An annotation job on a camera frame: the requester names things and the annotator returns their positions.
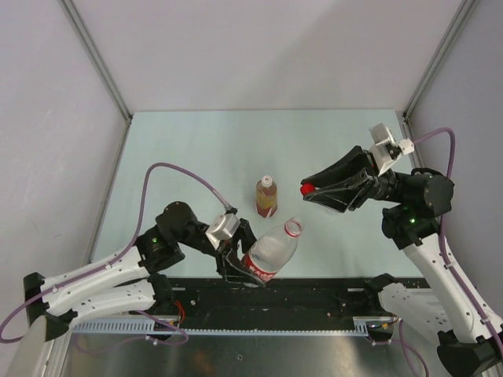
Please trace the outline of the clear red-label water bottle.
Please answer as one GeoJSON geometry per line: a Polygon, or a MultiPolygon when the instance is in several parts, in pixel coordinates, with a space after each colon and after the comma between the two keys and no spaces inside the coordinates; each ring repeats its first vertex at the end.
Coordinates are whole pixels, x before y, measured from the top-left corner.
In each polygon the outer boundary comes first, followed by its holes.
{"type": "Polygon", "coordinates": [[[268,283],[295,254],[303,229],[298,218],[289,218],[260,236],[241,261],[253,275],[268,283]]]}

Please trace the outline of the clear plastic bottle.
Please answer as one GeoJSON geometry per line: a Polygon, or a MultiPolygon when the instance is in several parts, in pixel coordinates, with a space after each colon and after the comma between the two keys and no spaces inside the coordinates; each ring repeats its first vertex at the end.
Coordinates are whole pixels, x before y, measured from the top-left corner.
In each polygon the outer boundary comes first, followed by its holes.
{"type": "Polygon", "coordinates": [[[324,206],[324,205],[322,205],[321,208],[323,209],[323,211],[326,214],[337,215],[339,213],[338,211],[333,210],[331,207],[327,207],[327,206],[324,206]]]}

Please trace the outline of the red bottle cap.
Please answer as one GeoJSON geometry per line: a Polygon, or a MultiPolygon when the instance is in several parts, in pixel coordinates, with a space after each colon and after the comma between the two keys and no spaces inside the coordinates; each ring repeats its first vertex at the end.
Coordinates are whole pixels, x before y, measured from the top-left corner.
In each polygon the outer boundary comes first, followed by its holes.
{"type": "Polygon", "coordinates": [[[310,183],[305,183],[300,188],[300,192],[303,196],[307,196],[308,194],[315,192],[315,191],[316,191],[316,188],[310,183]]]}

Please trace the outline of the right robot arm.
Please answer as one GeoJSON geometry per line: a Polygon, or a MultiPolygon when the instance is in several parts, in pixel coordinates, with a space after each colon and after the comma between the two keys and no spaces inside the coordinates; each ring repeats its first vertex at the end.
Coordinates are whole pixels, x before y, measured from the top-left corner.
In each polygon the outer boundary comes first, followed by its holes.
{"type": "Polygon", "coordinates": [[[414,293],[385,273],[362,296],[372,315],[393,313],[436,347],[452,376],[475,376],[502,361],[502,319],[461,271],[442,233],[440,217],[451,210],[453,182],[428,168],[408,174],[392,167],[412,147],[353,147],[330,167],[301,181],[305,201],[339,213],[366,200],[392,202],[382,210],[382,232],[419,269],[431,295],[414,293]]]}

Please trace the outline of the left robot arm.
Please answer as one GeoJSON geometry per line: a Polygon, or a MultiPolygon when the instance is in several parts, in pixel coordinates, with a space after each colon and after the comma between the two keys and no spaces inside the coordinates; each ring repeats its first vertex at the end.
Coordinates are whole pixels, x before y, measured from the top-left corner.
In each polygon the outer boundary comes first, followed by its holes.
{"type": "Polygon", "coordinates": [[[238,248],[249,249],[255,236],[236,213],[228,210],[205,224],[187,203],[173,202],[125,251],[59,276],[27,275],[23,285],[28,323],[46,318],[46,339],[53,340],[95,318],[137,311],[166,314],[176,297],[162,272],[184,259],[182,246],[212,257],[228,283],[264,286],[237,256],[238,248]]]}

